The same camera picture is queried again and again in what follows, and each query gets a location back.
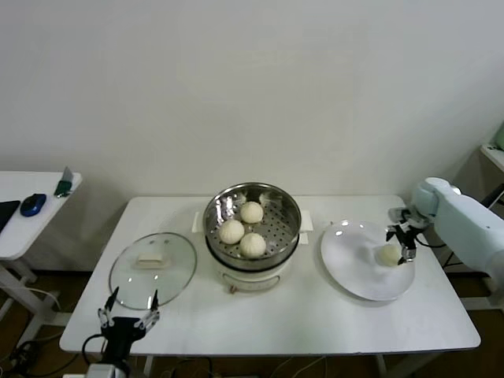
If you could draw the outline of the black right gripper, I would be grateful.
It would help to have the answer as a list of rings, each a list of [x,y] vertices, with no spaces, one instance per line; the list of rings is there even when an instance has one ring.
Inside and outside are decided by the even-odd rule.
[[[406,229],[403,229],[400,225],[387,227],[386,241],[388,242],[394,236],[396,236],[397,240],[402,245],[401,256],[398,260],[397,265],[402,265],[414,261],[417,254],[416,237],[418,233],[419,230],[417,228],[407,227]]]

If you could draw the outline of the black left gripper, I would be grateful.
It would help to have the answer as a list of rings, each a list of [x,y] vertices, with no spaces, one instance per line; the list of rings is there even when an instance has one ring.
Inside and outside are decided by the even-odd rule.
[[[98,310],[102,335],[107,340],[107,345],[102,355],[103,361],[127,360],[132,344],[141,340],[146,335],[146,329],[152,329],[160,319],[158,291],[154,292],[154,296],[150,301],[149,312],[143,318],[112,318],[111,312],[117,299],[118,291],[119,287],[116,287],[106,300],[104,307]]]

